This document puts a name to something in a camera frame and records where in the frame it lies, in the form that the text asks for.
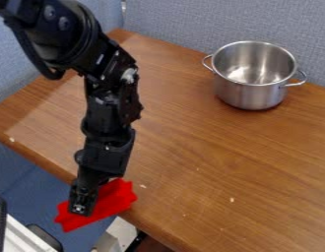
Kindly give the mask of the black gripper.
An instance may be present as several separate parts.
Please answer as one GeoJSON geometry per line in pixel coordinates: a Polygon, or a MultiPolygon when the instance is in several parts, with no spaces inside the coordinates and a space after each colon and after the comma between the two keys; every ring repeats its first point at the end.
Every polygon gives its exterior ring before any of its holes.
{"type": "Polygon", "coordinates": [[[109,178],[123,177],[135,141],[135,130],[128,127],[107,139],[85,139],[84,149],[75,154],[77,178],[72,181],[68,212],[89,217],[93,213],[99,188],[109,178]]]}

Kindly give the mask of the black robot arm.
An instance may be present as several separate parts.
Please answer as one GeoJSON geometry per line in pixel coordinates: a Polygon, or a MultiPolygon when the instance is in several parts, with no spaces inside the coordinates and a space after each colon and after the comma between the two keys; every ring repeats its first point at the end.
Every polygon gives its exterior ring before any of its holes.
{"type": "Polygon", "coordinates": [[[75,154],[79,170],[68,211],[89,217],[100,186],[125,173],[135,141],[131,123],[143,109],[136,61],[77,0],[0,0],[0,17],[48,79],[61,79],[69,69],[84,78],[85,142],[75,154]]]}

